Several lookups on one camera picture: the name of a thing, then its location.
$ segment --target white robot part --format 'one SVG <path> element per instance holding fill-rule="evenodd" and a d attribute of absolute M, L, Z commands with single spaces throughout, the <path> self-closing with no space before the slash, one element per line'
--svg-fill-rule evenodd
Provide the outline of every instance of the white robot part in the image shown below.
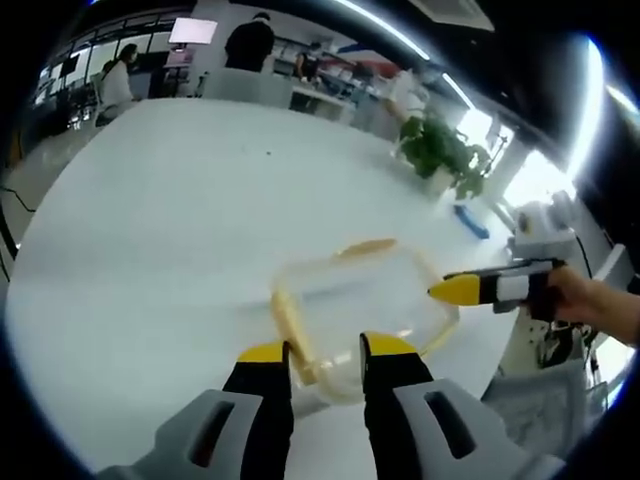
<path fill-rule="evenodd" d="M 576 246 L 571 224 L 576 219 L 566 192 L 553 195 L 551 205 L 530 202 L 517 210 L 514 236 L 508 247 L 514 259 L 555 258 L 567 260 Z"/>

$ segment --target ceiling light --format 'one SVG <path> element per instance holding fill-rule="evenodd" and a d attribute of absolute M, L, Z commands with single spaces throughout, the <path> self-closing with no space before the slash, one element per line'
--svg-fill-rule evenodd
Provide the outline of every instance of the ceiling light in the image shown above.
<path fill-rule="evenodd" d="M 356 13 L 359 13 L 363 17 L 366 17 L 367 19 L 371 20 L 373 23 L 375 23 L 379 27 L 382 27 L 383 29 L 385 29 L 391 35 L 396 37 L 398 40 L 400 40 L 402 43 L 404 43 L 407 47 L 409 47 L 411 50 L 416 52 L 418 55 L 420 55 L 425 60 L 429 60 L 429 58 L 431 58 L 431 57 L 429 57 L 427 52 L 422 50 L 413 40 L 411 40 L 405 34 L 401 33 L 400 31 L 398 31 L 397 29 L 395 29 L 394 27 L 389 25 L 384 20 L 376 17 L 373 13 L 365 10 L 364 8 L 362 8 L 359 5 L 356 5 L 353 2 L 350 2 L 349 0 L 334 0 L 334 1 L 337 2 L 337 3 L 340 3 L 341 5 L 344 5 L 345 7 L 353 10 Z"/>
<path fill-rule="evenodd" d="M 571 180 L 582 168 L 587 160 L 593 141 L 598 131 L 600 117 L 602 116 L 602 102 L 604 92 L 604 67 L 602 55 L 595 43 L 591 40 L 587 44 L 587 85 L 586 93 L 582 104 L 582 118 L 578 129 L 578 137 L 573 145 L 571 156 L 569 157 L 569 168 L 567 175 Z"/>
<path fill-rule="evenodd" d="M 465 95 L 462 89 L 458 86 L 456 82 L 453 81 L 453 78 L 451 78 L 448 73 L 443 73 L 442 78 L 444 78 L 444 81 L 447 82 L 451 86 L 451 88 L 455 90 L 455 92 L 458 95 L 460 95 L 460 98 L 464 103 L 467 104 L 467 107 L 469 107 L 471 110 L 475 110 L 476 108 L 475 105 L 471 102 L 471 100 L 469 100 L 469 97 Z"/>
<path fill-rule="evenodd" d="M 631 99 L 627 97 L 624 93 L 622 93 L 620 90 L 618 90 L 615 87 L 612 87 L 611 85 L 607 85 L 607 91 L 609 92 L 609 95 L 611 95 L 616 102 L 618 102 L 624 108 L 629 110 L 631 113 L 633 113 L 634 115 L 637 115 L 638 113 L 640 113 L 638 112 L 638 107 L 636 107 L 631 101 Z"/>

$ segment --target white table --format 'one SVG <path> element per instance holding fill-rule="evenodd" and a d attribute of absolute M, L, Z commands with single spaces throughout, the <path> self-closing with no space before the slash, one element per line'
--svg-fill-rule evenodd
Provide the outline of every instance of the white table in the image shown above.
<path fill-rule="evenodd" d="M 329 120 L 334 120 L 343 125 L 348 125 L 353 120 L 355 114 L 355 107 L 349 102 L 340 100 L 338 98 L 327 95 L 326 93 L 318 92 L 311 86 L 304 86 L 304 84 L 295 85 L 293 87 L 293 93 L 304 95 L 309 98 L 315 98 L 320 101 L 315 115 Z"/>
<path fill-rule="evenodd" d="M 141 103 L 77 155 L 22 241 L 6 321 L 34 398 L 89 468 L 137 460 L 275 337 L 269 283 L 285 263 L 387 237 L 442 273 L 505 262 L 497 216 L 473 202 L 492 235 L 477 240 L 391 148 L 295 112 L 176 99 Z M 480 397 L 515 314 L 461 317 L 427 361 Z M 375 478 L 363 406 L 297 422 L 287 478 Z"/>

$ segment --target computer screen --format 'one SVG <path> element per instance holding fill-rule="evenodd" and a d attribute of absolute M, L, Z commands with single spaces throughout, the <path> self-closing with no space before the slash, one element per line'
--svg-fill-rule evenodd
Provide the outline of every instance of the computer screen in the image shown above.
<path fill-rule="evenodd" d="M 208 45 L 218 26 L 217 22 L 195 18 L 178 18 L 171 31 L 169 43 L 198 43 Z"/>

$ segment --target person in black shirt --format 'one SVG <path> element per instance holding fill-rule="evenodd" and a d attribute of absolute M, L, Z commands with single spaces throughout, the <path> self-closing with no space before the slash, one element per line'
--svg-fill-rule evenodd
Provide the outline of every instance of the person in black shirt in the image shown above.
<path fill-rule="evenodd" d="M 300 53 L 296 59 L 295 75 L 303 82 L 312 83 L 318 75 L 322 59 L 322 45 L 313 42 L 308 52 Z"/>
<path fill-rule="evenodd" d="M 269 26 L 269 14 L 258 13 L 253 20 L 236 28 L 227 40 L 225 67 L 261 72 L 265 59 L 271 54 L 275 35 Z"/>

